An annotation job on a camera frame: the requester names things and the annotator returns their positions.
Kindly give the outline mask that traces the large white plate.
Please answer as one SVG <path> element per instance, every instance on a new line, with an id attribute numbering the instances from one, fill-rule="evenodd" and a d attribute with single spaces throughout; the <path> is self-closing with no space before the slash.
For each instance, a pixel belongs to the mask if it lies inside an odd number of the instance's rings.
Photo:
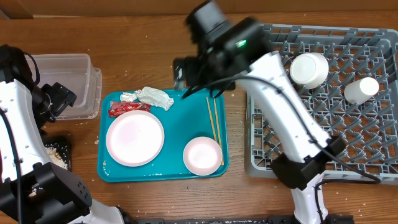
<path id="1" fill-rule="evenodd" d="M 106 133 L 106 148 L 119 164 L 143 166 L 155 159 L 165 141 L 159 119 L 150 112 L 129 111 L 118 116 Z"/>

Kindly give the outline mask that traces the rice and peanut shells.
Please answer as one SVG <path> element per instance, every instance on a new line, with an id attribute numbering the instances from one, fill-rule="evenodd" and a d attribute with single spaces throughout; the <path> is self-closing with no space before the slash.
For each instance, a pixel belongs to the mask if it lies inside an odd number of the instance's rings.
<path id="1" fill-rule="evenodd" d="M 62 167 L 64 169 L 68 169 L 68 165 L 66 163 L 66 160 L 64 160 L 61 155 L 57 152 L 57 148 L 49 146 L 45 147 L 47 150 L 47 154 L 51 158 L 52 162 L 59 167 Z M 33 197 L 37 195 L 37 190 L 42 189 L 41 187 L 33 186 L 31 193 L 29 194 L 29 197 Z"/>

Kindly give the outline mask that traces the white bowl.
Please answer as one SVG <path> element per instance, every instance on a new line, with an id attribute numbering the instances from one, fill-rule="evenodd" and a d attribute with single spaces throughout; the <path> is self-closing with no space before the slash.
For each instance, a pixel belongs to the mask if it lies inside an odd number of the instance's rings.
<path id="1" fill-rule="evenodd" d="M 329 66 L 327 59 L 320 53 L 304 53 L 296 57 L 290 66 L 290 77 L 307 89 L 314 89 L 327 78 Z"/>

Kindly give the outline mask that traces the white cup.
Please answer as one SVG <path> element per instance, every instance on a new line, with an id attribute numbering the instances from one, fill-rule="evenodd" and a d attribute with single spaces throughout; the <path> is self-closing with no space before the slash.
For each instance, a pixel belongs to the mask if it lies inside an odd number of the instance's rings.
<path id="1" fill-rule="evenodd" d="M 379 83 L 371 77 L 362 78 L 345 87 L 345 99 L 351 103 L 363 104 L 379 91 Z"/>

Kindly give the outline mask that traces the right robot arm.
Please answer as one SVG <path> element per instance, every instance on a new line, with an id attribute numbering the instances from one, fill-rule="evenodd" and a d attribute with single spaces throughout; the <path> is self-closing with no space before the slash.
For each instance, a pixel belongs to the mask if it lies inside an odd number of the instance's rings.
<path id="1" fill-rule="evenodd" d="M 345 144 L 310 115 L 260 23 L 247 17 L 232 24 L 217 3 L 205 1 L 188 15 L 186 25 L 198 53 L 174 60 L 175 89 L 190 96 L 205 88 L 225 91 L 241 85 L 283 147 L 271 169 L 292 192 L 294 223 L 336 223 L 324 205 L 322 185 L 327 162 L 336 160 Z"/>

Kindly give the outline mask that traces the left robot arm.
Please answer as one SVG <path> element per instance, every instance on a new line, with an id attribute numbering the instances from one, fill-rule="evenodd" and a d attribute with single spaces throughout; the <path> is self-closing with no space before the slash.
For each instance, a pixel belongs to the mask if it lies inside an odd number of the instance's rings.
<path id="1" fill-rule="evenodd" d="M 92 199 L 79 176 L 54 164 L 41 128 L 76 94 L 59 83 L 39 87 L 28 53 L 1 46 L 1 211 L 18 223 L 133 223 L 120 207 Z"/>

